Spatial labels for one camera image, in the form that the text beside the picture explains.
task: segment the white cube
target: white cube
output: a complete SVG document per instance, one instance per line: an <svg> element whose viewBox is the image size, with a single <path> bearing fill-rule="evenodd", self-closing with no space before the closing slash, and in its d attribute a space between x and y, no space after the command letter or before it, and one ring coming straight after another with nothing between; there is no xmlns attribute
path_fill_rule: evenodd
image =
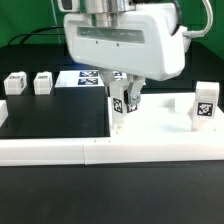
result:
<svg viewBox="0 0 224 224"><path fill-rule="evenodd" d="M218 100L219 83L197 83L192 131L214 131L216 129L215 113Z"/></svg>
<svg viewBox="0 0 224 224"><path fill-rule="evenodd" d="M5 100L0 100L0 127L8 117L8 110Z"/></svg>
<svg viewBox="0 0 224 224"><path fill-rule="evenodd" d="M25 72L13 72L5 80L6 95L20 95L27 86Z"/></svg>
<svg viewBox="0 0 224 224"><path fill-rule="evenodd" d="M48 95L51 92L53 86L52 73L40 72L34 79L34 91L35 95Z"/></svg>

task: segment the qr code pattern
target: qr code pattern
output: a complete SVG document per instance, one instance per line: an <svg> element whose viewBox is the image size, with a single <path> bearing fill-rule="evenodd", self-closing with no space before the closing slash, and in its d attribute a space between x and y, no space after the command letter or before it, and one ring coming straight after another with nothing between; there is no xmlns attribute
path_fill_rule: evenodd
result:
<svg viewBox="0 0 224 224"><path fill-rule="evenodd" d="M79 74L79 77L98 77L98 71L82 71Z"/></svg>
<svg viewBox="0 0 224 224"><path fill-rule="evenodd" d="M198 102L197 116L213 117L213 103Z"/></svg>
<svg viewBox="0 0 224 224"><path fill-rule="evenodd" d="M78 85L79 86L98 85L98 79L79 79Z"/></svg>
<svg viewBox="0 0 224 224"><path fill-rule="evenodd" d="M121 114L123 113L122 100L113 98L113 105L114 105L114 111L121 113Z"/></svg>
<svg viewBox="0 0 224 224"><path fill-rule="evenodd" d="M114 76L115 77L122 77L122 72L114 71Z"/></svg>
<svg viewBox="0 0 224 224"><path fill-rule="evenodd" d="M24 87L24 80L23 80L23 78L20 80L20 84L21 84L21 88L23 88Z"/></svg>
<svg viewBox="0 0 224 224"><path fill-rule="evenodd" d="M127 113L131 113L133 111L138 110L138 106L137 105L127 105Z"/></svg>

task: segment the black table surface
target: black table surface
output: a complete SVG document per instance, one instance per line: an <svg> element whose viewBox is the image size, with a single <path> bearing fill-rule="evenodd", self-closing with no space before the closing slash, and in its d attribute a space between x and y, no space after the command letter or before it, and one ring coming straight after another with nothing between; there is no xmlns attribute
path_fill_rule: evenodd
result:
<svg viewBox="0 0 224 224"><path fill-rule="evenodd" d="M142 92L190 92L198 80L219 81L222 106L223 60L203 45L193 43L186 61L179 77L165 82L147 80ZM0 49L0 81L14 71L26 71L32 80L36 72L51 71L56 79L60 70L89 68L72 62L65 46L24 45ZM19 103L21 99L7 98L2 87L1 82L1 99L12 100L12 105ZM32 88L29 91L24 97L30 99ZM97 91L104 104L104 92ZM69 97L74 92L61 94ZM35 101L39 111L40 102L47 107L55 103L49 105L41 96ZM223 161L2 167L0 223L222 224L223 186Z"/></svg>

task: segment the white base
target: white base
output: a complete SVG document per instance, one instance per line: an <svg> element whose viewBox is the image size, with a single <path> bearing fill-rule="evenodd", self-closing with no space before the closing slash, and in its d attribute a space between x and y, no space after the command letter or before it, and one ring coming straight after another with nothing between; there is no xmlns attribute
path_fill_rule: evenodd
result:
<svg viewBox="0 0 224 224"><path fill-rule="evenodd" d="M143 96L142 112L144 107L151 108L150 116L154 114L158 121L147 114L147 122L152 124L145 127L147 133L131 130L116 133L111 130L111 138L1 140L0 165L224 160L223 113L218 110L217 131L191 132L189 116L177 114L172 106L166 106L174 106L175 96L177 94Z"/></svg>

